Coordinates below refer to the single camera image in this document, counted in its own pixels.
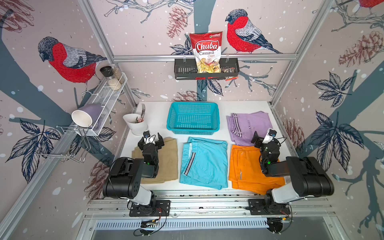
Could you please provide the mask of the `beige pants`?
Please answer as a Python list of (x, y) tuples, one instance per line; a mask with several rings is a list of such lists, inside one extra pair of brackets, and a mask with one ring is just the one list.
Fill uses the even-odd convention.
[(159, 171), (154, 179), (142, 178), (141, 184), (162, 184), (177, 180), (178, 175), (178, 145), (177, 140), (166, 137), (165, 145), (158, 150)]

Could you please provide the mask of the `purple pants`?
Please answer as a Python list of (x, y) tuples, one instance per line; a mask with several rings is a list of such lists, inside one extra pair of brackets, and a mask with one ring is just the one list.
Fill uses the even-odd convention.
[(231, 140), (237, 146), (253, 146), (251, 140), (255, 132), (264, 138), (267, 130), (273, 128), (268, 113), (262, 111), (252, 114), (231, 113), (226, 119)]

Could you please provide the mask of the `teal plastic basket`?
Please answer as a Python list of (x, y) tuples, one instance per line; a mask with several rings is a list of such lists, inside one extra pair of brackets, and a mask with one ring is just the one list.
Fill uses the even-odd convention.
[(167, 129), (179, 135), (213, 135), (220, 129), (219, 107), (208, 102), (173, 102)]

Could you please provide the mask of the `orange pants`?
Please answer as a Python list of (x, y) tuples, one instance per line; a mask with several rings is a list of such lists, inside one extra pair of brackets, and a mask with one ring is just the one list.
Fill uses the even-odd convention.
[(232, 188), (265, 195), (268, 190), (286, 184), (283, 177), (266, 177), (261, 170), (260, 149), (233, 145), (230, 157), (229, 180)]

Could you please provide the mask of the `teal pants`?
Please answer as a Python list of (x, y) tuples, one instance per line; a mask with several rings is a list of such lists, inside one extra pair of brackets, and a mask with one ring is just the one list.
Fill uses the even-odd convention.
[(193, 138), (183, 144), (180, 183), (216, 190), (228, 187), (228, 143)]

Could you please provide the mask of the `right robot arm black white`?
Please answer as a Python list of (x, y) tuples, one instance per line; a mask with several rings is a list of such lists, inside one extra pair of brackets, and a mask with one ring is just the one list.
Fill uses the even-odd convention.
[(281, 143), (276, 139), (277, 132), (268, 129), (264, 138), (254, 132), (251, 143), (260, 149), (261, 172), (266, 177), (289, 176), (291, 182), (268, 190), (264, 206), (282, 206), (303, 198), (331, 196), (335, 191), (334, 184), (325, 170), (314, 157), (286, 157), (279, 160)]

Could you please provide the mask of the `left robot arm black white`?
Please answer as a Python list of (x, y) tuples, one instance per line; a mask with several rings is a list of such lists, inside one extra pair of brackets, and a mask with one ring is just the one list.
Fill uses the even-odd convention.
[(141, 186), (142, 178), (154, 179), (159, 171), (158, 150), (165, 145), (161, 135), (143, 133), (138, 142), (142, 158), (120, 157), (112, 164), (103, 185), (103, 196), (113, 199), (126, 199), (136, 205), (153, 207), (155, 195)]

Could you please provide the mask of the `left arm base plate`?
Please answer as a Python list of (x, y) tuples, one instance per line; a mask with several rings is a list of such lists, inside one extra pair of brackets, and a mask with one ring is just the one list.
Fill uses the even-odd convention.
[(170, 214), (171, 201), (155, 200), (147, 206), (132, 203), (129, 207), (130, 217), (168, 217)]

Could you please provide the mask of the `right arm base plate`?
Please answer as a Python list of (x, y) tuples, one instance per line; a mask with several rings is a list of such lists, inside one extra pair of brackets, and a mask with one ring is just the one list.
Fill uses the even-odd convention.
[(264, 199), (249, 199), (246, 210), (250, 211), (252, 216), (261, 215), (284, 215), (289, 216), (291, 210), (287, 204), (277, 204), (274, 201), (266, 203)]

